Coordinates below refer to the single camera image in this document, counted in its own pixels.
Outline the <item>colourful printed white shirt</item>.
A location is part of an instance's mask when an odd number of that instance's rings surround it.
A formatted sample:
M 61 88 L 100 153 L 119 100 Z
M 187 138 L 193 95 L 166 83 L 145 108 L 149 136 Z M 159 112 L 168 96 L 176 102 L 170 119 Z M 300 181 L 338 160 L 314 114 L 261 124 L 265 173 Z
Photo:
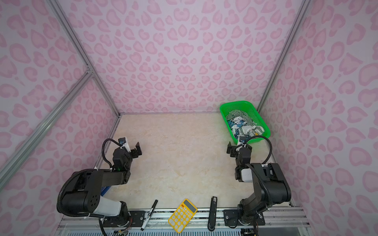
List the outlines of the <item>colourful printed white shirt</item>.
M 253 123 L 250 120 L 238 116 L 227 121 L 234 138 L 249 136 L 248 132 L 252 129 Z

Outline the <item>green white striped garment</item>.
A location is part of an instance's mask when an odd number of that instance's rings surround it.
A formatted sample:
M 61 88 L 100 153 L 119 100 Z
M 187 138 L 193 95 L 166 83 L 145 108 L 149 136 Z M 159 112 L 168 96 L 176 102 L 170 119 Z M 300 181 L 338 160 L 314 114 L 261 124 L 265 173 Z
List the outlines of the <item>green white striped garment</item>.
M 265 129 L 262 126 L 259 126 L 256 122 L 253 121 L 252 118 L 250 118 L 250 116 L 246 112 L 241 111 L 241 110 L 230 111 L 228 115 L 226 116 L 226 121 L 234 117 L 238 117 L 238 116 L 244 118 L 245 120 L 250 120 L 253 123 L 252 129 L 248 132 L 249 134 L 249 136 L 247 136 L 248 138 L 256 136 L 256 135 L 262 135 L 265 132 Z

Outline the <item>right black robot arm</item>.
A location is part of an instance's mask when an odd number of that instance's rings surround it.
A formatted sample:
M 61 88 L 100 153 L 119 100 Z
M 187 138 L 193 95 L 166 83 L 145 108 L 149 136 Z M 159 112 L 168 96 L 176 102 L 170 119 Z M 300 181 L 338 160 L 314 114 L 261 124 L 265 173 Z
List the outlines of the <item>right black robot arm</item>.
M 268 156 L 262 163 L 252 163 L 252 146 L 249 141 L 262 138 L 269 147 Z M 254 232 L 258 226 L 265 225 L 263 213 L 276 204 L 290 202 L 291 189 L 277 163 L 268 163 L 272 155 L 271 141 L 261 135 L 251 138 L 241 137 L 238 145 L 227 145 L 226 153 L 235 159 L 235 179 L 240 183 L 252 183 L 253 194 L 242 199 L 236 210 L 224 210 L 225 226 L 235 229 L 237 226 L 253 226 Z

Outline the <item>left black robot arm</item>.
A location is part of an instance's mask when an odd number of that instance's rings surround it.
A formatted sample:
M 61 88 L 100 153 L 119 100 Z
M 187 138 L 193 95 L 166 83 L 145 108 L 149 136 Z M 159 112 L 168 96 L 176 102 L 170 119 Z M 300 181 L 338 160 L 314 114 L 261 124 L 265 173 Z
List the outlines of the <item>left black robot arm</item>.
M 130 226 L 132 217 L 127 204 L 102 196 L 106 187 L 124 185 L 131 177 L 134 159 L 142 155 L 140 144 L 130 148 L 127 138 L 107 138 L 102 143 L 101 157 L 107 169 L 84 169 L 74 172 L 63 184 L 57 197 L 57 211 L 68 217 L 93 217 L 100 224 Z

